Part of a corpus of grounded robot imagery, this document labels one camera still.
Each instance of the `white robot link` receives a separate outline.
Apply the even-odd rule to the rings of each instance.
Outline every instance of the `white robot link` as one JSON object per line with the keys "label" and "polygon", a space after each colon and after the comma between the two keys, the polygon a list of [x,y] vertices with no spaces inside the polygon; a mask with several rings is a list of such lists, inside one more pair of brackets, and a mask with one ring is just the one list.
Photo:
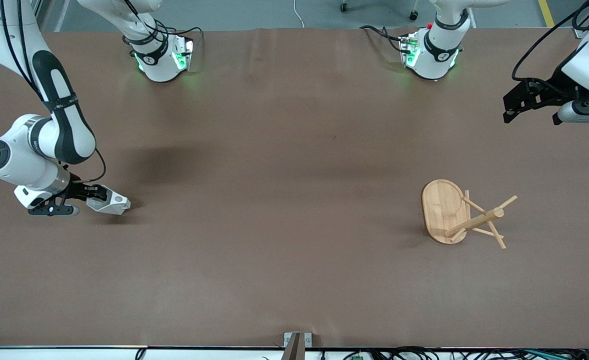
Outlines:
{"label": "white robot link", "polygon": [[430,27],[402,36],[401,63],[425,79],[436,80],[455,65],[461,40],[470,28],[468,9],[491,8],[510,0],[429,0],[436,8]]}
{"label": "white robot link", "polygon": [[168,32],[151,12],[157,11],[162,0],[77,0],[108,20],[123,33],[123,42],[132,46],[132,55],[148,79],[168,82],[182,71],[189,70],[194,41]]}
{"label": "white robot link", "polygon": [[68,171],[97,152],[91,128],[61,62],[46,45],[29,0],[0,0],[0,64],[22,76],[50,116],[25,114],[0,136],[0,179],[32,215],[75,215],[79,199],[97,212],[121,215],[130,201]]}
{"label": "white robot link", "polygon": [[[589,16],[578,24],[578,16],[588,6],[589,0],[548,30],[521,57],[521,60],[512,71],[512,79],[517,80],[519,84],[503,96],[505,107],[504,123],[510,123],[519,114],[528,110],[549,106],[560,107],[559,111],[552,116],[555,125],[561,123],[589,123],[589,25],[583,26],[582,24],[589,20]],[[530,52],[544,38],[570,19],[572,19],[573,28],[587,33],[581,39],[576,50],[557,66],[550,79],[517,77],[517,69]]]}

